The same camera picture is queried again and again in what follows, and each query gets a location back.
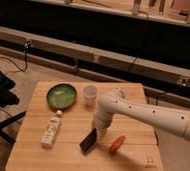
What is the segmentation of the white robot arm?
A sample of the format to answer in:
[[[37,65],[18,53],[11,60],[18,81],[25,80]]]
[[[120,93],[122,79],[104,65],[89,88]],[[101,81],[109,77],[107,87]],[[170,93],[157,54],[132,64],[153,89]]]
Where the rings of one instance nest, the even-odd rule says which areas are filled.
[[[128,116],[190,141],[190,111],[128,101],[121,89],[114,88],[99,95],[93,127],[99,131],[109,128],[114,114]]]

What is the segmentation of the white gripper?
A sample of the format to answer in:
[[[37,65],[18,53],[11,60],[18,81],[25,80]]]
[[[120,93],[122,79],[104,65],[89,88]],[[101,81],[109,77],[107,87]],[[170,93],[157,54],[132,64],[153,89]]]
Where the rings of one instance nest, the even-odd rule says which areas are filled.
[[[107,134],[107,128],[110,127],[113,115],[105,111],[97,111],[92,120],[92,126],[97,130],[97,139],[101,140]]]

